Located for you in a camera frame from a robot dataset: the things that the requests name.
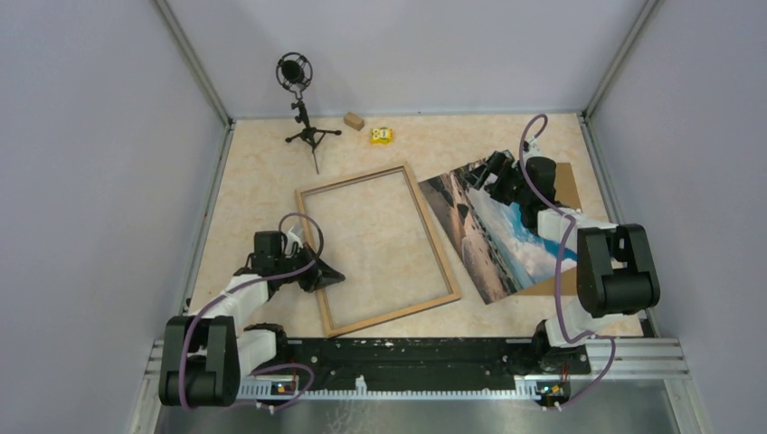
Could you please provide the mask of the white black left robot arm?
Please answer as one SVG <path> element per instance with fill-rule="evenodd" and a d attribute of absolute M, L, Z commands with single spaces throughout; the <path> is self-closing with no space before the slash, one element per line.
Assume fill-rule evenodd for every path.
<path fill-rule="evenodd" d="M 345 275 L 289 231 L 257 231 L 253 250 L 225 289 L 197 311 L 166 323 L 158 397 L 168 407 L 229 407 L 241 380 L 262 367 L 280 373 L 290 350 L 280 325 L 248 324 L 288 284 L 308 292 L 344 282 Z"/>

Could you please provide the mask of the wooden picture frame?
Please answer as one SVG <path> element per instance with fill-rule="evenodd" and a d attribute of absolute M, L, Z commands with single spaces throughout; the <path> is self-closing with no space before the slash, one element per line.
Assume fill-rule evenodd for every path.
<path fill-rule="evenodd" d="M 410 165 L 397 162 L 296 191 L 305 239 L 345 280 L 317 292 L 338 337 L 458 301 L 459 285 Z"/>

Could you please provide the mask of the brown cardboard backing board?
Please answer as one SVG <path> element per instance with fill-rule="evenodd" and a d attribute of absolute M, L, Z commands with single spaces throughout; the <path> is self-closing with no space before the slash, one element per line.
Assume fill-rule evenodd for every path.
<path fill-rule="evenodd" d="M 567 206 L 582 210 L 588 216 L 608 221 L 609 217 L 594 175 L 585 177 L 585 187 L 578 183 L 579 172 L 570 163 L 558 163 L 554 186 L 555 198 Z M 525 273 L 519 279 L 523 288 L 517 296 L 551 296 L 554 291 L 554 272 L 557 241 L 547 241 L 521 228 L 517 235 L 516 253 Z"/>

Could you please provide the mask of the beach landscape photo print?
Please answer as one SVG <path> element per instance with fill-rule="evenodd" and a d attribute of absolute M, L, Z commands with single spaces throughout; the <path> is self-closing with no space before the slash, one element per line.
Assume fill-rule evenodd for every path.
<path fill-rule="evenodd" d="M 509 296 L 554 293 L 556 241 L 522 224 L 516 203 L 504 205 L 470 180 L 485 159 L 418 182 L 485 304 Z"/>

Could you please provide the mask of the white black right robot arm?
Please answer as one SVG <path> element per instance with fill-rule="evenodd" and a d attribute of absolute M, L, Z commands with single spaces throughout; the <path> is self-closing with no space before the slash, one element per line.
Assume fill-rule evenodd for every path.
<path fill-rule="evenodd" d="M 494 152 L 464 176 L 490 199 L 517 205 L 525 228 L 558 245 L 555 314 L 538 325 L 530 348 L 533 366 L 543 373 L 566 362 L 566 348 L 656 306 L 661 292 L 645 228 L 594 220 L 557 201 L 556 175 L 554 160 L 523 150 L 519 158 Z"/>

